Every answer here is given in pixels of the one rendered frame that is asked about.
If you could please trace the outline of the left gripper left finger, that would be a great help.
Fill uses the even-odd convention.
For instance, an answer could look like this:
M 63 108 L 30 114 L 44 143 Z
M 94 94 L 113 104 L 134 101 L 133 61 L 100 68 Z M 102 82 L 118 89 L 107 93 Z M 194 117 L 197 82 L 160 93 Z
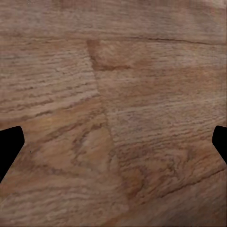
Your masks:
M 25 143 L 21 126 L 0 131 L 0 182 Z

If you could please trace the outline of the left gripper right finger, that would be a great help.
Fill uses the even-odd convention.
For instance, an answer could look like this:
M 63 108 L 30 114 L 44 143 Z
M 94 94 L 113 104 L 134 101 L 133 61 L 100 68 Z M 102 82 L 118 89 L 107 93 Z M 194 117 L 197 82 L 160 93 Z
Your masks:
M 227 164 L 227 128 L 226 127 L 216 126 L 212 137 L 212 143 Z

